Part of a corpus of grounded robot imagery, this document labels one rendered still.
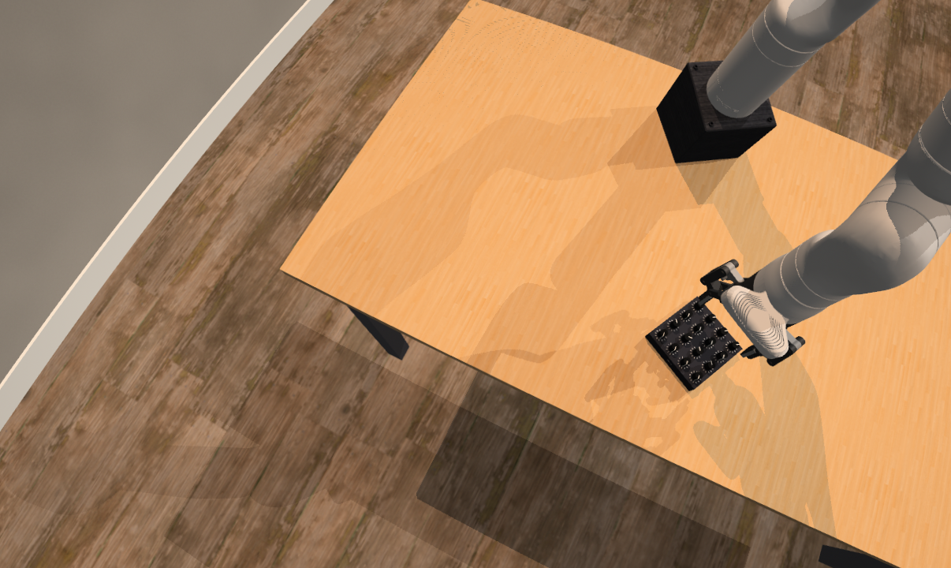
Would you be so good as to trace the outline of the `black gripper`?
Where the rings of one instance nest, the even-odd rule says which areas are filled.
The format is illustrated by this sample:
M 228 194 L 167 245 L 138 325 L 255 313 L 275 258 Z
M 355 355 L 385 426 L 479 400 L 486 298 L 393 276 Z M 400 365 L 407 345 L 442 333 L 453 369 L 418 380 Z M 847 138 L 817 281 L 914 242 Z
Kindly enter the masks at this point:
M 740 273 L 737 272 L 736 268 L 738 267 L 739 267 L 739 263 L 735 259 L 732 259 L 731 261 L 722 263 L 722 265 L 718 266 L 718 268 L 715 268 L 712 271 L 707 272 L 707 275 L 700 278 L 700 283 L 702 283 L 703 285 L 707 287 L 707 291 L 705 291 L 705 293 L 700 294 L 699 296 L 700 302 L 698 303 L 698 305 L 703 306 L 708 301 L 712 301 L 712 298 L 718 299 L 721 305 L 723 305 L 721 301 L 721 295 L 727 289 L 730 289 L 733 286 L 743 286 L 746 289 L 750 289 L 750 291 L 754 291 L 755 277 L 760 270 L 756 272 L 755 274 L 751 275 L 751 277 L 749 278 L 742 278 Z M 721 279 L 721 281 L 718 281 L 719 279 Z M 727 281 L 730 280 L 733 283 L 730 284 L 727 282 L 722 282 L 724 280 L 727 280 Z M 788 328 L 786 328 L 786 332 L 788 332 Z M 774 358 L 774 359 L 767 358 L 766 362 L 770 364 L 770 366 L 774 366 L 775 364 L 781 363 L 781 361 L 783 361 L 784 359 L 792 356 L 794 352 L 799 351 L 799 348 L 803 346 L 804 344 L 806 344 L 806 339 L 803 339 L 801 337 L 794 338 L 792 334 L 788 332 L 788 343 L 789 343 L 788 352 L 785 353 L 785 355 L 783 355 L 781 358 Z M 747 357 L 748 359 L 753 359 L 757 357 L 762 357 L 763 354 L 760 353 L 756 349 L 756 346 L 750 345 L 745 351 L 741 353 L 741 356 L 742 358 Z

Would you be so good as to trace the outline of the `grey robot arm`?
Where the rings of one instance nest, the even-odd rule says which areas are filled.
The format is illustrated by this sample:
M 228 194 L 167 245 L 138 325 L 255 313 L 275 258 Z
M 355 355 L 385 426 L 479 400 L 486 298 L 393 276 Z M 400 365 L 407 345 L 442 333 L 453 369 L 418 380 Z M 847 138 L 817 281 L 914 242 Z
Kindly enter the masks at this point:
M 771 0 L 707 80 L 707 99 L 728 118 L 746 118 L 879 1 Z M 922 272 L 950 236 L 946 204 L 951 88 L 907 152 L 838 229 L 821 231 L 768 263 L 754 291 L 727 289 L 725 311 L 764 357 L 781 358 L 789 349 L 786 324 L 852 295 L 901 286 Z

